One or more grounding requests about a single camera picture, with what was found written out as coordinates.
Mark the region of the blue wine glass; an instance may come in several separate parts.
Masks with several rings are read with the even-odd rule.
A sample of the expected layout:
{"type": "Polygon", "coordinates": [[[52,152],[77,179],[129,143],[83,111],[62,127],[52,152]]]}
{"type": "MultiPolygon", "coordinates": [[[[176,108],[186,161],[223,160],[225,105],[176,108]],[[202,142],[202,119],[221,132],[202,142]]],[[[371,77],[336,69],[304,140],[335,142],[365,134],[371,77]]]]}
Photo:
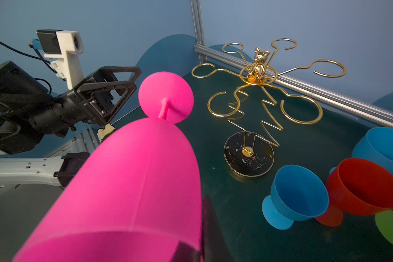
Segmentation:
{"type": "Polygon", "coordinates": [[[321,216],[329,203],[327,189],[314,172],[285,165],[277,171],[270,194],[262,202],[262,213],[269,225],[287,230],[295,221],[321,216]]]}
{"type": "Polygon", "coordinates": [[[369,160],[393,175],[393,129],[371,128],[352,151],[353,158],[369,160]]]}

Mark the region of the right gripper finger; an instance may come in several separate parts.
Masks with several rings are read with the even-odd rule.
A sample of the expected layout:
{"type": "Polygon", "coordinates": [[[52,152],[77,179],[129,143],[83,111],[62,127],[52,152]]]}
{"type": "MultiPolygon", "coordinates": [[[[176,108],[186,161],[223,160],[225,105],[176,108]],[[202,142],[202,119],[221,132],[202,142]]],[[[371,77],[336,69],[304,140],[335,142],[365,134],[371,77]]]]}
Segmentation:
{"type": "Polygon", "coordinates": [[[233,260],[209,195],[202,202],[202,236],[200,251],[179,242],[172,262],[231,262],[233,260]]]}

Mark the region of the red wine glass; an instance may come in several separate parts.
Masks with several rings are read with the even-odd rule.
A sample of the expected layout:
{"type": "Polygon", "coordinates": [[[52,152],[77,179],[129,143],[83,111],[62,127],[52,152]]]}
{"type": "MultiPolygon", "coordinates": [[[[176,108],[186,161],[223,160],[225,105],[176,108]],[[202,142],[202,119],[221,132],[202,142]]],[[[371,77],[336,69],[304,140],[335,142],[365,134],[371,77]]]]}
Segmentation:
{"type": "Polygon", "coordinates": [[[328,227],[342,224],[343,214],[370,216],[393,210],[393,175],[365,159],[343,160],[326,180],[328,209],[315,219],[328,227]]]}

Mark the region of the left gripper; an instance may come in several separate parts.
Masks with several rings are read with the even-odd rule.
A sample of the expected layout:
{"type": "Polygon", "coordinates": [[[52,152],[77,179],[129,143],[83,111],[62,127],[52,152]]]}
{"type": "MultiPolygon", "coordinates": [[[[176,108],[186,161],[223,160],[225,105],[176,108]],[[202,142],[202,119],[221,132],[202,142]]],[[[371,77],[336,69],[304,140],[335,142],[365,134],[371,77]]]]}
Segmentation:
{"type": "Polygon", "coordinates": [[[103,66],[72,90],[29,114],[29,124],[43,134],[65,134],[82,121],[98,126],[110,123],[136,90],[139,67],[103,66]],[[129,77],[121,81],[120,76],[129,77]]]}

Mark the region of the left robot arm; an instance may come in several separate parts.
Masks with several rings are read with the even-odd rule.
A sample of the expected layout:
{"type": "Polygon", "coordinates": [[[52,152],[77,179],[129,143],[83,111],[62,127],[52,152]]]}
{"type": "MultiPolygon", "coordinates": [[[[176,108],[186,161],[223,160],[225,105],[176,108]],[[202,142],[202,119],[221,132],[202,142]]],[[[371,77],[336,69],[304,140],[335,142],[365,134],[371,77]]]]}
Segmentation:
{"type": "Polygon", "coordinates": [[[99,68],[57,97],[12,61],[0,64],[0,186],[47,184],[65,188],[90,154],[17,158],[45,135],[65,137],[78,122],[105,127],[136,90],[139,67],[99,68]]]}

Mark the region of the pink wine glass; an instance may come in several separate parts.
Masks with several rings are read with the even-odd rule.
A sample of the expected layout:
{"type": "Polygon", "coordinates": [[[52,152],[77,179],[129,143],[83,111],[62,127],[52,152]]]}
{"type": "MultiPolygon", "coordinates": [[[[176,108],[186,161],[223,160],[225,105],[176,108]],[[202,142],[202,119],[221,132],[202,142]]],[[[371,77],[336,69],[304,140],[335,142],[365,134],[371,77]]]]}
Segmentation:
{"type": "Polygon", "coordinates": [[[89,156],[18,251],[16,262],[198,262],[202,197],[195,153],[177,124],[189,84],[158,72],[139,88],[146,114],[89,156]]]}

